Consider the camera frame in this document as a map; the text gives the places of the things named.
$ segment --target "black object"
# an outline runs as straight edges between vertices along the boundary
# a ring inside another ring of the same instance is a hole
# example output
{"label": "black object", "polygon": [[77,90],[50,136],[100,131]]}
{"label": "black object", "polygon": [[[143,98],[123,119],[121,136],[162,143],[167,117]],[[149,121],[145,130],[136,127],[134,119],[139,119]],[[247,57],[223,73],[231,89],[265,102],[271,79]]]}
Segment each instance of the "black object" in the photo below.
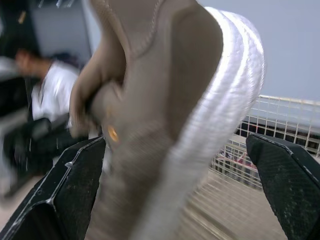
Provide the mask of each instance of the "black object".
{"label": "black object", "polygon": [[320,164],[301,146],[275,137],[251,134],[246,146],[288,240],[320,240]]}
{"label": "black object", "polygon": [[0,232],[1,240],[83,240],[99,186],[106,142],[80,142],[60,156]]}
{"label": "black object", "polygon": [[73,138],[66,125],[69,114],[50,122],[47,118],[30,121],[4,136],[3,151],[17,174],[2,201],[10,198],[33,176],[45,175],[53,166],[53,158],[87,137]]}
{"label": "black object", "polygon": [[25,80],[21,77],[0,81],[0,117],[28,107]]}

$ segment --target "black pants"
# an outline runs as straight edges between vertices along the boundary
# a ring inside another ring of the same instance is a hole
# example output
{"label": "black pants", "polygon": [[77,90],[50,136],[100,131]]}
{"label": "black pants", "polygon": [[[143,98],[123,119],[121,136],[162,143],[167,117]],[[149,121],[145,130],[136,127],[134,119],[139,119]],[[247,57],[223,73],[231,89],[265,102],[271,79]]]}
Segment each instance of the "black pants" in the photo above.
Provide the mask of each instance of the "black pants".
{"label": "black pants", "polygon": [[66,148],[88,139],[87,137],[72,138],[69,130],[64,126],[43,137],[33,139],[34,130],[46,122],[50,124],[45,118],[30,121],[5,136],[4,152],[10,165],[18,173],[33,171],[44,174],[51,169],[54,157],[60,156]]}

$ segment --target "black hair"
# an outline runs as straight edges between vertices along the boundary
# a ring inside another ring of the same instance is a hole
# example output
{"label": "black hair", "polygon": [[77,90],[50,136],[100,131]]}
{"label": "black hair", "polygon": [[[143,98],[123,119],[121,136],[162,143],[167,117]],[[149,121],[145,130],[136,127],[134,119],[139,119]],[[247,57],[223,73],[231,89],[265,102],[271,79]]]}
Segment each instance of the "black hair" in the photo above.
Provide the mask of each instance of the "black hair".
{"label": "black hair", "polygon": [[41,57],[36,44],[16,32],[4,32],[0,36],[0,56],[14,59],[18,50],[23,49],[36,57]]}

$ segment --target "metal wire grid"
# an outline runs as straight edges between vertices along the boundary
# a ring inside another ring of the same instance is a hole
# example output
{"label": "metal wire grid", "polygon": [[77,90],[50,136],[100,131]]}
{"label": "metal wire grid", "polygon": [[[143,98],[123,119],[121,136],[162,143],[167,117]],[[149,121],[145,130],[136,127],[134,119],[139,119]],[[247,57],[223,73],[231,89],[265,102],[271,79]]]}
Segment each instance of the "metal wire grid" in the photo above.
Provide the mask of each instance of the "metal wire grid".
{"label": "metal wire grid", "polygon": [[258,133],[287,140],[320,157],[320,102],[261,95],[236,135]]}
{"label": "metal wire grid", "polygon": [[[214,157],[207,178],[190,198],[180,228],[185,239],[207,239],[202,236],[208,234],[219,240],[287,239],[263,193],[258,171],[247,155],[246,137],[250,133],[301,145],[318,158],[320,102],[259,96],[236,133]],[[189,234],[186,238],[186,230],[192,224],[199,227],[192,231],[194,237]]]}

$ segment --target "white wall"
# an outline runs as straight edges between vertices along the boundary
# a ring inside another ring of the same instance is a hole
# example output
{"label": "white wall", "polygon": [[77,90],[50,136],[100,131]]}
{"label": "white wall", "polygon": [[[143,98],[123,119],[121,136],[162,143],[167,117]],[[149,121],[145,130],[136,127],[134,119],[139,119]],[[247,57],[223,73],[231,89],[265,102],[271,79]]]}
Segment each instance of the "white wall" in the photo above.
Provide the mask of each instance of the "white wall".
{"label": "white wall", "polygon": [[85,63],[90,59],[89,36],[81,1],[74,1],[70,8],[57,8],[54,4],[32,7],[31,17],[43,55],[68,51],[77,54]]}
{"label": "white wall", "polygon": [[92,9],[89,0],[81,0],[84,12],[84,19],[86,23],[86,29],[88,31],[89,44],[91,52],[94,53],[99,45],[101,32],[100,24],[97,21],[96,14]]}
{"label": "white wall", "polygon": [[[243,15],[258,29],[268,64],[262,94],[320,101],[319,0],[198,1],[205,7]],[[100,30],[91,10],[86,7],[85,12],[94,50]]]}

